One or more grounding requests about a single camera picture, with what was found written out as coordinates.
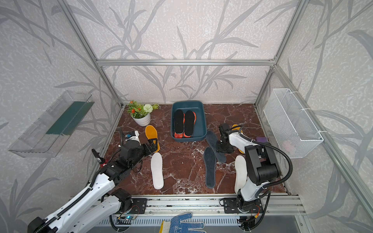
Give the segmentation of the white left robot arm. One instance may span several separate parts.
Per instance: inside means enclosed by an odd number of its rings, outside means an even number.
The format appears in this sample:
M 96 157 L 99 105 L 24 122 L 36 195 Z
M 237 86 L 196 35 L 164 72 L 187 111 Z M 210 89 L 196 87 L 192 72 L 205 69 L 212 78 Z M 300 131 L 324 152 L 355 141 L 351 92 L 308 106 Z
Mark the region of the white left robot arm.
M 148 141 L 141 144 L 137 131 L 126 135 L 119 157 L 100 168 L 92 181 L 69 202 L 46 218 L 36 217 L 27 227 L 29 233 L 86 233 L 98 222 L 117 212 L 132 208 L 131 195 L 114 188 L 128 177 L 142 159 L 159 152 L 155 127 L 145 128 Z

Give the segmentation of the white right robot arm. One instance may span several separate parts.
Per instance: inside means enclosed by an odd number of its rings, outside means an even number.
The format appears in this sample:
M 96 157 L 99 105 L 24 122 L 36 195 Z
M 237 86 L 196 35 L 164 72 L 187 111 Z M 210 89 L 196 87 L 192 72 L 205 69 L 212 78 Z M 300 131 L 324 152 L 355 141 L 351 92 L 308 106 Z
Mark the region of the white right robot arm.
M 245 153 L 246 180 L 243 187 L 238 189 L 236 209 L 242 213 L 250 212 L 254 206 L 260 204 L 260 199 L 270 193 L 268 187 L 279 185 L 288 180 L 293 172 L 293 164 L 289 156 L 270 143 L 253 140 L 242 133 L 241 126 L 229 127 L 224 123 L 219 126 L 220 142 L 217 143 L 217 151 L 233 153 L 237 148 Z M 275 155 L 280 153 L 288 163 L 288 172 L 280 180 L 280 166 Z

